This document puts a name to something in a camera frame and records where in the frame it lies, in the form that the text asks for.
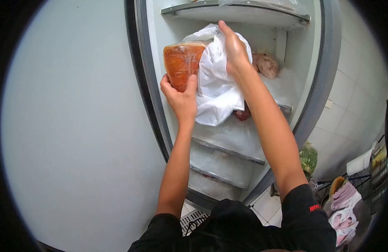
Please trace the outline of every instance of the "person's right hand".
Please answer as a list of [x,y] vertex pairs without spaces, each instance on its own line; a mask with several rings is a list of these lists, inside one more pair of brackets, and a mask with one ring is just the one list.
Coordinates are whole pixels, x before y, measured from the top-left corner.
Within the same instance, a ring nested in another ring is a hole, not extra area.
[[230,75],[237,76],[242,67],[251,67],[246,51],[246,45],[224,21],[220,20],[218,26],[226,38],[226,71]]

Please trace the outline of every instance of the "black t-shirt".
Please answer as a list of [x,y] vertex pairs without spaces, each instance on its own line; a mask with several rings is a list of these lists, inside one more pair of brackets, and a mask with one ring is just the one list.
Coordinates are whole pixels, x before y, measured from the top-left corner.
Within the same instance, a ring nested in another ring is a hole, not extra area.
[[264,227],[253,211],[239,201],[225,199],[189,236],[180,220],[157,214],[129,251],[263,251],[266,249],[334,251],[336,232],[312,196],[309,185],[292,189],[282,202],[282,227]]

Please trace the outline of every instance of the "upright freezer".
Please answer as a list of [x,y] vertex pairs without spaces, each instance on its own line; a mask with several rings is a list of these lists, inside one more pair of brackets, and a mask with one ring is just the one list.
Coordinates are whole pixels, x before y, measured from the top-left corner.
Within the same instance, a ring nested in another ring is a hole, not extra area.
[[[270,91],[302,147],[331,90],[341,24],[337,1],[298,3],[302,9],[267,5],[265,1],[234,1],[227,6],[220,6],[218,0],[127,3],[135,10],[134,15],[127,14],[127,31],[136,76],[165,159],[178,125],[159,89],[166,72],[163,48],[218,20],[240,33],[253,52],[275,55],[280,75],[285,72],[285,77],[280,83],[271,83]],[[197,208],[209,210],[224,198],[248,204],[274,181],[251,118],[241,122],[231,115],[216,127],[196,123],[190,153],[187,199]]]

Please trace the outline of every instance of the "person's left hand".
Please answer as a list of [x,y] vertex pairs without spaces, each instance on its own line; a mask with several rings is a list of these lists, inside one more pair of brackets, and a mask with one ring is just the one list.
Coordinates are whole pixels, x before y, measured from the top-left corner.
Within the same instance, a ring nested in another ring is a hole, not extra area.
[[178,92],[169,83],[169,78],[165,74],[161,80],[161,90],[166,96],[173,112],[176,114],[179,127],[191,128],[197,116],[197,101],[195,98],[198,88],[197,76],[190,75],[187,80],[187,87],[184,93]]

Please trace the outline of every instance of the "forearm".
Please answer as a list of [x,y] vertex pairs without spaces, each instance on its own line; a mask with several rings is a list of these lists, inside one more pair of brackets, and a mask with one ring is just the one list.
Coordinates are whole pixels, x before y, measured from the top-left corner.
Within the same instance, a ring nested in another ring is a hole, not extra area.
[[156,214],[171,213],[180,218],[190,174],[190,144],[194,125],[179,126],[176,141],[166,165]]
[[235,76],[256,124],[262,150],[276,177],[281,199],[307,183],[295,137],[274,98],[251,65]]

